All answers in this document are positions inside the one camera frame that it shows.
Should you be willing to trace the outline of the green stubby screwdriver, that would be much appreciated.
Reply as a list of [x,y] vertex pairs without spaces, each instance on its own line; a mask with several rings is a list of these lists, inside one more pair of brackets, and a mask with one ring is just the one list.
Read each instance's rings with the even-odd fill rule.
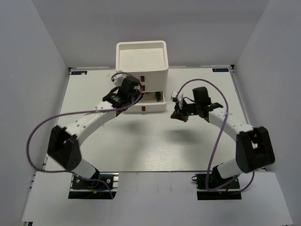
[[159,103],[162,100],[161,92],[155,92],[156,102]]

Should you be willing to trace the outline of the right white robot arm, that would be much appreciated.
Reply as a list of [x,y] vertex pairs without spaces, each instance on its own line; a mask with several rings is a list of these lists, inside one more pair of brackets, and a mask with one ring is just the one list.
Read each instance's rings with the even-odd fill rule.
[[226,112],[219,103],[212,103],[206,87],[193,89],[194,100],[187,103],[183,94],[174,91],[171,99],[175,102],[172,119],[186,122],[190,116],[199,116],[222,129],[236,143],[235,157],[213,167],[212,181],[222,188],[230,178],[249,173],[275,162],[275,155],[269,132],[265,127],[254,127],[241,122]]

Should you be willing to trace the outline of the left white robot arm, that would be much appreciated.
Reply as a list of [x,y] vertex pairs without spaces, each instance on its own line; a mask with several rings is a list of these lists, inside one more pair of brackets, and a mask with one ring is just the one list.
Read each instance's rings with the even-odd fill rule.
[[83,182],[90,188],[99,184],[99,170],[83,159],[80,146],[98,128],[142,98],[142,85],[137,78],[127,75],[118,80],[121,85],[104,96],[91,113],[68,126],[57,125],[51,130],[48,155],[66,171],[83,178]]

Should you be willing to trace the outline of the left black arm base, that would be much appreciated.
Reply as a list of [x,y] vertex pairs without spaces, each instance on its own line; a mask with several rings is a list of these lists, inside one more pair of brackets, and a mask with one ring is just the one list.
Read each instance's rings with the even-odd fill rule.
[[100,181],[87,181],[78,175],[72,176],[68,199],[112,200],[118,188],[119,173],[100,173]]

